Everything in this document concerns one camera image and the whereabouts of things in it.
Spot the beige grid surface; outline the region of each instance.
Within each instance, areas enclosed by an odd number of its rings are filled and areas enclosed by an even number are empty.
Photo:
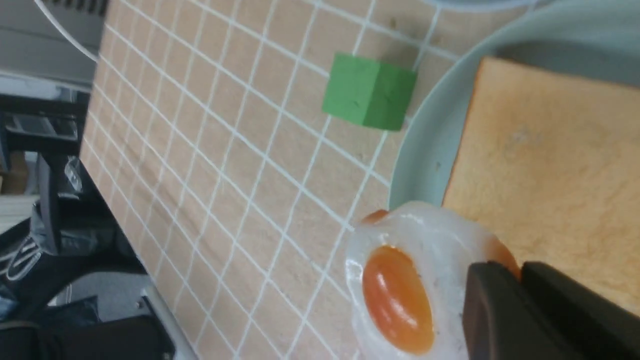
[[[359,356],[353,219],[404,136],[321,112],[333,54],[419,71],[408,121],[474,44],[534,6],[112,0],[81,159],[202,359]]]

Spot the green foam block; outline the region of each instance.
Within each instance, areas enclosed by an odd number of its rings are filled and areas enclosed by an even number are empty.
[[[413,71],[339,53],[333,59],[322,110],[356,125],[398,131],[416,79]]]

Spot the bread slice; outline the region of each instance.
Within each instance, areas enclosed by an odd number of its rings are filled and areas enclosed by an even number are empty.
[[[640,89],[483,59],[443,206],[640,315]]]

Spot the cardboard box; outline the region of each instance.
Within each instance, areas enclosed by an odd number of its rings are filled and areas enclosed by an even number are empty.
[[[24,152],[11,153],[11,171],[0,172],[2,177],[0,193],[22,195],[27,188],[29,168],[24,160]]]

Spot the gray floor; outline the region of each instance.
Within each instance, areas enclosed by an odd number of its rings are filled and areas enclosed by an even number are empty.
[[[136,312],[136,301],[140,299],[142,289],[150,284],[151,279],[146,275],[114,272],[90,274],[72,284],[71,301],[98,295],[100,319],[103,322],[116,320]]]

